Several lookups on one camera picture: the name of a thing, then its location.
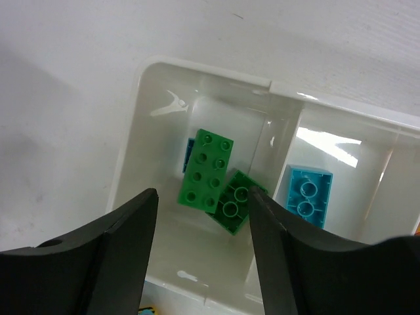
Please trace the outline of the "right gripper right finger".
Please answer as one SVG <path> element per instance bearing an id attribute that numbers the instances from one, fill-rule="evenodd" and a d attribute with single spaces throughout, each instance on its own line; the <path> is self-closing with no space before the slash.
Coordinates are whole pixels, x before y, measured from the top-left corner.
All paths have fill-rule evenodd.
<path id="1" fill-rule="evenodd" d="M 368 245 L 322 230 L 260 188 L 249 222 L 266 314 L 418 314 L 419 238 Z"/>

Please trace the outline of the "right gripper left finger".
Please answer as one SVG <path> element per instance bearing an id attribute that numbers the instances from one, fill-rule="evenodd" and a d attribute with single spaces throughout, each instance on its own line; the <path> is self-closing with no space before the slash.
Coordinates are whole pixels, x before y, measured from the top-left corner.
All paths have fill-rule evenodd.
<path id="1" fill-rule="evenodd" d="M 37 247 L 1 252 L 1 313 L 137 314 L 158 201 L 148 188 Z"/>

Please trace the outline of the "orange lego brick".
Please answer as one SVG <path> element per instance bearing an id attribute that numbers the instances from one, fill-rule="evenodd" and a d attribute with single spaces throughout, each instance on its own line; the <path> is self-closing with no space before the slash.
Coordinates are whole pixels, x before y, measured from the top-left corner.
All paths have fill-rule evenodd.
<path id="1" fill-rule="evenodd" d="M 158 315 L 158 311 L 152 306 L 142 306 L 138 310 L 138 315 Z"/>

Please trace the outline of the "blue long lego brick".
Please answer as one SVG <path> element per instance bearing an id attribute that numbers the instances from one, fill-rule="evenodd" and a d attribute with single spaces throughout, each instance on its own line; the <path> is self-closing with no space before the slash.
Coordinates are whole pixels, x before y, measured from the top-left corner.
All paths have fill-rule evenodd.
<path id="1" fill-rule="evenodd" d="M 288 165 L 286 209 L 323 229 L 326 221 L 333 173 L 313 167 Z"/>

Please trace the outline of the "green lego brick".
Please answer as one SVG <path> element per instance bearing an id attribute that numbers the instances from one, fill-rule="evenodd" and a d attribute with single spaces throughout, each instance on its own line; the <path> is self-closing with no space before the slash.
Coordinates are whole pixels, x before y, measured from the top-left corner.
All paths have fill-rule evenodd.
<path id="1" fill-rule="evenodd" d="M 249 218 L 248 191 L 252 186 L 268 193 L 264 186 L 237 170 L 222 190 L 215 213 L 207 215 L 235 236 Z"/>
<path id="2" fill-rule="evenodd" d="M 178 203 L 214 214 L 234 141 L 199 129 L 178 195 Z"/>

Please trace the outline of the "yellow round lego piece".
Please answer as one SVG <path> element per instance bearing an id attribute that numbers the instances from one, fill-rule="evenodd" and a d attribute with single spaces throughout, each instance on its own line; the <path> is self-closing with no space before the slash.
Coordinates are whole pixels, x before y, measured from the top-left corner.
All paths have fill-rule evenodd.
<path id="1" fill-rule="evenodd" d="M 419 236 L 419 235 L 420 235 L 420 224 L 417 225 L 417 228 L 414 233 L 414 236 Z"/>

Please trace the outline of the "blue small lego brick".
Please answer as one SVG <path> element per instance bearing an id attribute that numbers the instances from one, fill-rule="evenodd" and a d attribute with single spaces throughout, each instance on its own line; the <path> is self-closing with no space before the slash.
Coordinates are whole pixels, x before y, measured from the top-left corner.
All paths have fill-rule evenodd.
<path id="1" fill-rule="evenodd" d="M 190 159 L 190 155 L 192 153 L 192 148 L 194 146 L 194 143 L 195 143 L 194 138 L 189 138 L 188 141 L 187 141 L 186 152 L 185 152 L 185 156 L 184 156 L 184 163 L 183 163 L 183 168 L 182 168 L 183 173 L 185 173 L 186 168 L 188 166 L 188 161 Z"/>

